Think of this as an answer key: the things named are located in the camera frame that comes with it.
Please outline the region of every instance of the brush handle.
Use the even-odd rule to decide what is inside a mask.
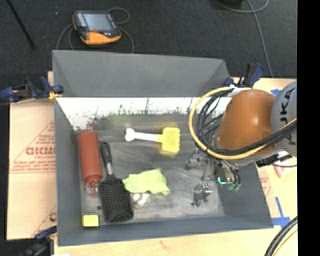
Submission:
[[[103,160],[104,167],[109,175],[114,173],[112,167],[112,156],[109,144],[106,141],[100,143],[100,152]]]

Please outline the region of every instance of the yellow-green rag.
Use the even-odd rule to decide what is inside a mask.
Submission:
[[[123,183],[126,190],[131,193],[162,193],[164,196],[170,194],[167,180],[160,168],[146,170],[139,174],[129,174],[129,176],[123,180]]]

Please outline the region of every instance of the red cylinder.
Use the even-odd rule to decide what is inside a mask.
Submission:
[[[96,187],[103,177],[98,135],[94,131],[84,131],[78,135],[77,140],[82,179],[97,196]]]

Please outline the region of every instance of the device screen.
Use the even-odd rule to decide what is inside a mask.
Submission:
[[[108,31],[112,29],[112,26],[105,14],[86,13],[83,15],[83,17],[90,31],[92,30]]]

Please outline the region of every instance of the yellow cube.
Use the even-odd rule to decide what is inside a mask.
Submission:
[[[98,215],[82,215],[82,226],[85,228],[98,227],[99,216]]]

